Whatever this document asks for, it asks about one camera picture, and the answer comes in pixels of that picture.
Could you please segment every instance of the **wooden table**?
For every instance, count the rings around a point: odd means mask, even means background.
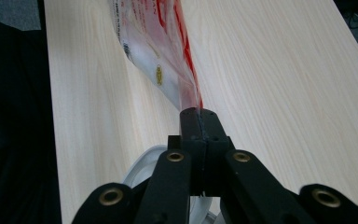
[[[107,0],[45,1],[62,220],[179,111],[125,57]],[[358,45],[332,0],[184,0],[206,108],[288,189],[321,183],[358,203]]]

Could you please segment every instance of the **black mechanical arm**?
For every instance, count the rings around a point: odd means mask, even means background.
[[[150,178],[133,189],[100,186],[74,223],[184,224],[190,196],[220,197],[226,223],[358,223],[358,206],[335,189],[285,189],[255,155],[235,149],[214,112],[189,108],[180,123]]]

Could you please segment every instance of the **dark floor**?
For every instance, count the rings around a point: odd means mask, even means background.
[[[37,0],[0,0],[0,22],[20,30],[40,30]]]
[[[358,27],[358,0],[335,2],[347,24]],[[44,29],[43,14],[43,0],[0,0],[0,22],[20,30]],[[358,43],[358,28],[351,29],[351,32]]]

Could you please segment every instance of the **black cloth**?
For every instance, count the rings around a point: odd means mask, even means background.
[[[61,223],[46,33],[2,23],[0,223]]]

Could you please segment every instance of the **wood grain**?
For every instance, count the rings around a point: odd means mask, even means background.
[[[182,1],[206,108],[294,192],[358,203],[358,46],[333,1]],[[106,0],[45,1],[62,220],[178,134],[178,111],[125,57]]]

